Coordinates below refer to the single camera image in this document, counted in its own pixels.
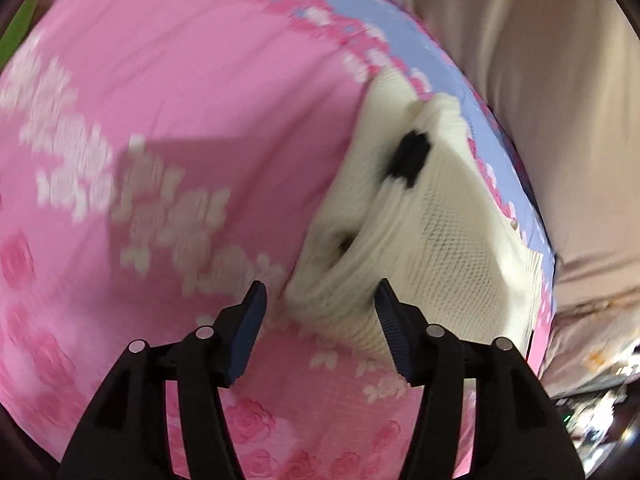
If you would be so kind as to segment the white striped knit sweater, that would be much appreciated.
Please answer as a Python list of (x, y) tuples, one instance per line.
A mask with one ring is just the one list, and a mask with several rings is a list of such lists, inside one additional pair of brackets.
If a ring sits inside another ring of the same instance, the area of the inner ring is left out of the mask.
[(540, 306), (542, 257), (500, 210), (471, 151), (459, 101), (421, 100), (379, 72), (352, 143), (285, 289), (303, 326), (390, 362), (375, 313), (378, 283), (462, 339), (506, 337), (525, 350)]

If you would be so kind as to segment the beige patterned pillow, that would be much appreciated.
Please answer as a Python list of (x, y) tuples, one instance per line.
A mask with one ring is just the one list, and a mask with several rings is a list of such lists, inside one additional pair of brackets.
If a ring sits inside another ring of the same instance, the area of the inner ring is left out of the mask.
[(558, 312), (542, 366), (549, 396), (573, 392), (639, 340), (639, 256), (561, 260)]

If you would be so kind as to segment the pink floral bed sheet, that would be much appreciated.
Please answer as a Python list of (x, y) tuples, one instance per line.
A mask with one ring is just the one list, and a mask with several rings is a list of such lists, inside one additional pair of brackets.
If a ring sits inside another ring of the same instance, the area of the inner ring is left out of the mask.
[(126, 344), (268, 288), (221, 395), (250, 479), (393, 479), (420, 392), (281, 315), (369, 79), (456, 96), (496, 203), (553, 256), (480, 96), (393, 0), (55, 0), (1, 76), (1, 403), (61, 457)]

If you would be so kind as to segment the beige curtain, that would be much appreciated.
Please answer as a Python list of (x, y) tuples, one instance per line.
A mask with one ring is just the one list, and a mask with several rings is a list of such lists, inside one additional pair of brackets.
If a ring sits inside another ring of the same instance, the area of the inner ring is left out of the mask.
[(521, 156), (563, 307), (639, 285), (639, 39), (616, 0), (399, 0)]

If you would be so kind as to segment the green object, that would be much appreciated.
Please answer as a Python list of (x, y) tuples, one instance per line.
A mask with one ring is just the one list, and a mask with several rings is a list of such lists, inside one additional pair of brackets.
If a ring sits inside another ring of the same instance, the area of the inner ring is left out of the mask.
[(0, 41), (0, 67), (4, 68), (20, 46), (30, 26), (38, 0), (24, 0), (9, 22)]

